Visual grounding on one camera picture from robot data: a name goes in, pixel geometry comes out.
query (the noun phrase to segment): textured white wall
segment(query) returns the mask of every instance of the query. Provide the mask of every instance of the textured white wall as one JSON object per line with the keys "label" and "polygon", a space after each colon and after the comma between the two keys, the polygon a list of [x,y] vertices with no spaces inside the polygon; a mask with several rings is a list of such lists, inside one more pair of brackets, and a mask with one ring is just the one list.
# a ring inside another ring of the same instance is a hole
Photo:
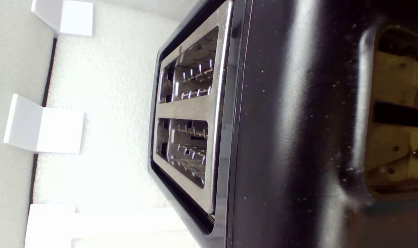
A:
{"label": "textured white wall", "polygon": [[[92,38],[59,36],[47,103],[85,111],[81,154],[39,154],[33,202],[75,204],[84,213],[168,207],[147,171],[149,116],[157,52],[178,22],[101,1],[94,19]],[[73,242],[166,246],[198,247],[187,230]]]}
{"label": "textured white wall", "polygon": [[53,31],[31,0],[0,0],[0,247],[23,247],[33,154],[3,144],[13,93],[41,103]]}
{"label": "textured white wall", "polygon": [[199,0],[102,0],[181,21]]}

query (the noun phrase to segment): glossy black surface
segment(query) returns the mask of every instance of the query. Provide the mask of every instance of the glossy black surface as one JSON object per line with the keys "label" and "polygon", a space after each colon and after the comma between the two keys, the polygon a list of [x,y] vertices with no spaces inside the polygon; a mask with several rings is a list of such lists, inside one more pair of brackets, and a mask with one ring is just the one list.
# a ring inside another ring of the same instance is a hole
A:
{"label": "glossy black surface", "polygon": [[[201,2],[159,61],[218,2]],[[150,156],[149,171],[196,240],[418,247],[418,199],[376,200],[363,172],[376,34],[397,24],[418,31],[418,1],[236,0],[232,23],[211,234]]]}

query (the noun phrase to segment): white foam block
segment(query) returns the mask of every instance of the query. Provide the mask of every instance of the white foam block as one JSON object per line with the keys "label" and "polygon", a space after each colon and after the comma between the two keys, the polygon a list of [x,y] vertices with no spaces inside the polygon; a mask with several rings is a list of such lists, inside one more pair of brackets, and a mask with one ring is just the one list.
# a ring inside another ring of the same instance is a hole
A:
{"label": "white foam block", "polygon": [[80,152],[84,113],[44,108],[18,94],[12,97],[4,143],[34,152]]}
{"label": "white foam block", "polygon": [[25,248],[70,248],[75,205],[31,204]]}
{"label": "white foam block", "polygon": [[13,94],[4,143],[36,151],[43,110],[36,103]]}
{"label": "white foam block", "polygon": [[57,33],[92,36],[93,3],[74,0],[33,0],[31,11]]}
{"label": "white foam block", "polygon": [[65,0],[60,33],[92,36],[93,3]]}
{"label": "white foam block", "polygon": [[82,111],[44,108],[36,146],[38,152],[80,152],[83,128]]}
{"label": "white foam block", "polygon": [[70,248],[73,238],[185,230],[172,208],[75,213],[72,204],[31,204],[25,248]]}
{"label": "white foam block", "polygon": [[33,0],[31,12],[38,16],[52,29],[61,29],[62,6],[64,0]]}

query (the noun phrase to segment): toaster slot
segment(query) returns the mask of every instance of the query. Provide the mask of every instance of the toaster slot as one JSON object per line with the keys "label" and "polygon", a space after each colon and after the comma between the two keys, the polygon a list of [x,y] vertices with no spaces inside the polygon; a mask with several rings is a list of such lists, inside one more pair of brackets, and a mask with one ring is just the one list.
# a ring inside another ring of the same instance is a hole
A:
{"label": "toaster slot", "polygon": [[232,1],[160,64],[153,160],[208,215],[216,171]]}

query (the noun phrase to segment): black toaster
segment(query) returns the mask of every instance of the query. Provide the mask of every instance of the black toaster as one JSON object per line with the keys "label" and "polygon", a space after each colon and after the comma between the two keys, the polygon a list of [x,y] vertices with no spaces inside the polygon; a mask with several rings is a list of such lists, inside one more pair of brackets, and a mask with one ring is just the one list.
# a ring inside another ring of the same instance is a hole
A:
{"label": "black toaster", "polygon": [[202,0],[148,170],[202,248],[418,247],[418,0]]}

